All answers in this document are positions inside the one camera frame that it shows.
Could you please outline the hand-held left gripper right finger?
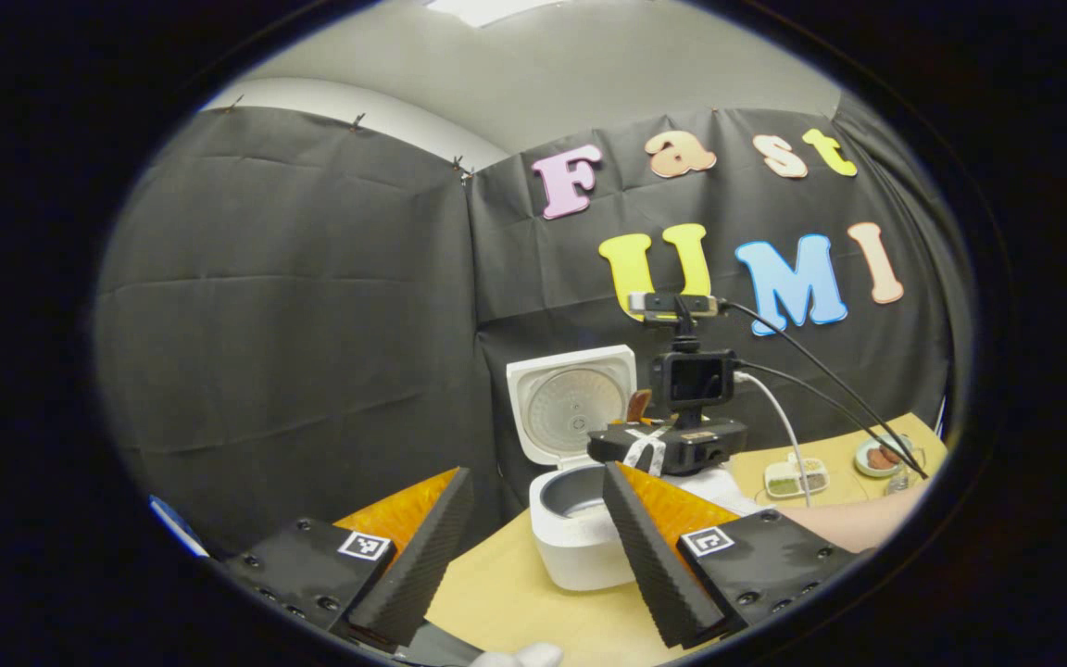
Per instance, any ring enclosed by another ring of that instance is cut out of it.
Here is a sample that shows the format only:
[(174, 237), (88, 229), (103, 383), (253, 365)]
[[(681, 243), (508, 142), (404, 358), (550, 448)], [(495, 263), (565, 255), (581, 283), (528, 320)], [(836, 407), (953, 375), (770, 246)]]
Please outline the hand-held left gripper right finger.
[(776, 510), (737, 515), (619, 461), (605, 465), (602, 498), (669, 648), (694, 648), (765, 623), (867, 554)]

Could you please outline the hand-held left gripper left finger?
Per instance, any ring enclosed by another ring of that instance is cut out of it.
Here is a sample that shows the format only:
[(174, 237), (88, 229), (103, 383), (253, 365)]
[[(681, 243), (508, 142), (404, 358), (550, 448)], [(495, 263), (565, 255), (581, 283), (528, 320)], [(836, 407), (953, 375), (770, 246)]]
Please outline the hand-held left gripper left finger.
[(269, 497), (238, 491), (205, 545), (250, 595), (296, 623), (389, 653), (414, 640), (469, 528), (471, 469), (415, 480), (306, 474)]

